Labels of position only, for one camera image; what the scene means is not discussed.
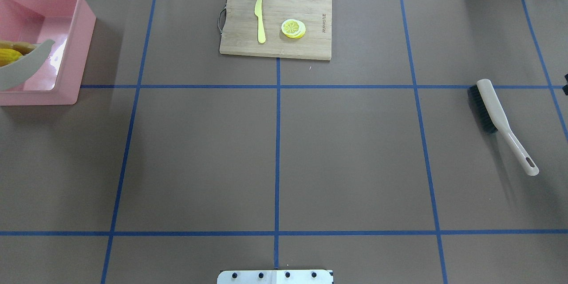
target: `metal handle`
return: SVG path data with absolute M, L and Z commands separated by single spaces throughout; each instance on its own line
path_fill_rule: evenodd
M 223 34 L 223 29 L 221 29 L 221 15 L 223 15 L 223 11 L 227 12 L 227 4 L 225 3 L 225 7 L 223 7 L 223 10 L 221 10 L 221 12 L 219 13 L 219 17 L 217 18 L 217 28 L 219 29 L 219 33 L 221 33 L 221 35 Z

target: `white brush handle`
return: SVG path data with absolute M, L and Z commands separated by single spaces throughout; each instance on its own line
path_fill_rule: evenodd
M 477 81 L 477 89 L 479 89 L 483 104 L 485 104 L 491 121 L 495 125 L 495 128 L 501 132 L 501 135 L 505 138 L 513 153 L 515 153 L 515 157 L 517 157 L 519 163 L 521 163 L 525 173 L 531 175 L 531 177 L 537 175 L 539 171 L 538 167 L 527 153 L 527 150 L 523 148 L 521 142 L 519 142 L 517 137 L 513 134 L 513 131 L 511 131 L 509 120 L 507 120 L 505 111 L 501 106 L 501 102 L 499 102 L 499 98 L 497 97 L 497 93 L 495 93 L 495 88 L 493 88 L 491 81 L 488 79 Z
M 509 146 L 511 147 L 511 150 L 515 154 L 517 160 L 519 160 L 519 163 L 525 170 L 525 173 L 527 173 L 527 175 L 531 175 L 531 177 L 537 175 L 539 172 L 538 166 L 534 164 L 531 156 L 529 155 L 527 150 L 523 148 L 523 145 L 521 145 L 521 142 L 519 142 L 519 139 L 517 139 L 513 132 L 505 130 L 499 130 L 499 132 L 501 132 L 501 135 L 505 138 L 505 141 L 507 141 L 507 144 L 509 144 Z

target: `metal bracket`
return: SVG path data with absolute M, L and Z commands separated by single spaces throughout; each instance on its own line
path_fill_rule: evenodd
M 217 284 L 333 284 L 332 270 L 223 271 Z

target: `pink plastic bin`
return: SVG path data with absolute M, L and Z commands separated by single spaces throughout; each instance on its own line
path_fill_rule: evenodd
M 0 0 L 0 39 L 55 41 L 33 76 L 0 91 L 0 106 L 77 102 L 95 20 L 85 0 Z

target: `cutting board handle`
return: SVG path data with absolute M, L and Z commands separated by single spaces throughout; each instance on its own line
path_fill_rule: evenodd
M 225 7 L 223 8 L 223 10 L 221 10 L 221 12 L 219 13 L 219 18 L 217 18 L 217 28 L 219 29 L 219 32 L 221 32 L 221 35 L 223 34 L 223 29 L 221 28 L 221 15 L 223 15 L 223 12 L 225 12 L 225 20 L 227 19 L 227 4 L 225 3 Z

